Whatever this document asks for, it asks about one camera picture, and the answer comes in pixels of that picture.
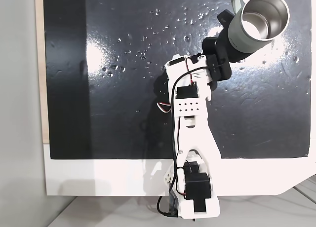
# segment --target robotic arm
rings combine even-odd
[[[174,55],[165,65],[174,149],[173,164],[164,176],[173,203],[167,216],[196,219],[220,214],[211,172],[221,154],[208,126],[206,100],[211,100],[211,85],[229,79],[232,72],[220,39],[207,38],[207,45],[214,54]]]

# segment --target metal cup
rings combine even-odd
[[[253,53],[282,34],[290,19],[284,0],[232,0],[235,17],[228,28],[231,45]]]

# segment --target cable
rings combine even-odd
[[[160,102],[157,103],[157,107],[158,107],[162,112],[164,112],[165,114],[171,111],[171,109],[169,109],[169,110],[164,110],[164,109],[160,106]]]
[[[186,162],[189,164],[190,171],[191,171],[191,173],[192,173],[192,166],[190,165],[190,162],[188,162],[187,160],[186,160]]]
[[[190,74],[190,73],[193,73],[193,72],[196,72],[198,70],[202,70],[202,69],[208,69],[208,67],[200,67],[200,68],[195,68],[191,71],[188,71],[184,74],[182,74],[181,76],[178,77],[178,79],[176,79],[176,81],[174,82],[173,84],[173,87],[172,87],[172,91],[171,91],[171,117],[172,117],[172,154],[173,154],[173,166],[174,166],[174,175],[173,175],[173,178],[172,178],[172,182],[171,182],[171,185],[169,187],[169,194],[171,194],[171,190],[174,186],[174,183],[177,179],[177,160],[176,160],[176,154],[175,154],[175,141],[174,141],[174,130],[175,130],[175,122],[174,122],[174,91],[175,91],[175,88],[176,88],[176,85],[177,83],[186,75]],[[160,201],[161,201],[161,197],[159,197],[158,199],[158,202],[157,202],[157,210],[159,211],[160,214],[166,216],[167,214],[165,214],[165,212],[162,212],[160,209],[159,209],[159,204],[160,204]]]
[[[167,216],[167,215],[168,215],[167,212],[163,212],[163,211],[160,210],[159,205],[160,205],[161,199],[162,199],[162,196],[160,196],[160,197],[158,198],[158,201],[157,201],[157,210],[158,210],[158,212],[159,212],[160,214],[162,214],[162,215],[164,215],[164,216]]]
[[[306,197],[309,201],[311,201],[312,203],[316,204],[316,201],[314,201],[311,197],[307,196],[305,193],[303,193],[301,190],[299,190],[296,186],[293,187],[295,190],[297,190],[301,195],[303,195],[304,197]]]
[[[189,66],[188,66],[187,59],[190,59],[191,61],[192,61],[192,59],[190,57],[187,57],[186,60],[185,60],[187,71],[189,72]],[[193,85],[192,74],[191,73],[190,73],[190,84]]]

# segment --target water droplet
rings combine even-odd
[[[190,42],[190,38],[188,36],[184,36],[183,40],[186,41],[186,42]]]
[[[111,69],[114,69],[114,70],[117,70],[117,69],[118,69],[118,66],[117,66],[116,64],[112,64],[112,65],[110,66],[110,68],[111,68]]]
[[[299,59],[298,56],[294,56],[294,57],[293,57],[293,61],[294,61],[295,63],[298,63],[299,60],[300,60],[300,59]]]

